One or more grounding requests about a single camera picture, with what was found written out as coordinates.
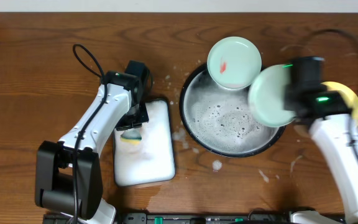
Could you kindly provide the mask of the mint green plate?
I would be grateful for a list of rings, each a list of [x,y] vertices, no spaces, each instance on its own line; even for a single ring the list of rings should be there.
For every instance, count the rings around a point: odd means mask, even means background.
[[[279,64],[264,69],[249,88],[250,112],[264,126],[285,126],[295,118],[293,111],[284,108],[285,88],[290,83],[290,67]]]

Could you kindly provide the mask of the yellow plate with red stain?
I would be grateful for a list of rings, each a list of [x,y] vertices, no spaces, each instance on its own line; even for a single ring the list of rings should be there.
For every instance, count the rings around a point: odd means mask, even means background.
[[[323,82],[329,91],[338,91],[344,99],[346,105],[352,109],[352,119],[358,126],[358,96],[348,86],[338,82]]]

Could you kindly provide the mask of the green yellow sponge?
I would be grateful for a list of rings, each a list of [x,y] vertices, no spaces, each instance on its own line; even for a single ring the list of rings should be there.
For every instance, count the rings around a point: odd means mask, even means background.
[[[131,144],[139,144],[142,140],[142,136],[138,129],[128,129],[125,130],[120,135],[120,140],[123,142],[131,143]]]

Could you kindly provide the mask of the mint plate with red stain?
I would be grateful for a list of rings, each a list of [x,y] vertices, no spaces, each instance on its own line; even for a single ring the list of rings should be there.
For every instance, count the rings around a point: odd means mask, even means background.
[[[249,86],[262,69],[258,48],[243,37],[226,37],[209,51],[207,69],[224,88],[238,90]]]

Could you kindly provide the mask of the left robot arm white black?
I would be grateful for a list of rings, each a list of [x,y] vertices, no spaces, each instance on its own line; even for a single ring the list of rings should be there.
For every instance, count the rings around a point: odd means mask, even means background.
[[[99,158],[111,133],[140,128],[149,118],[141,101],[150,72],[103,75],[82,118],[58,142],[37,151],[35,204],[69,217],[70,223],[113,223],[116,209],[102,198]]]

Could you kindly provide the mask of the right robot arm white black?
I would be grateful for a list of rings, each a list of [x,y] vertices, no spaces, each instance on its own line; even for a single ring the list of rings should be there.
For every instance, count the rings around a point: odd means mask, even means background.
[[[285,109],[322,152],[342,198],[346,223],[358,223],[358,96],[336,82],[287,85]]]

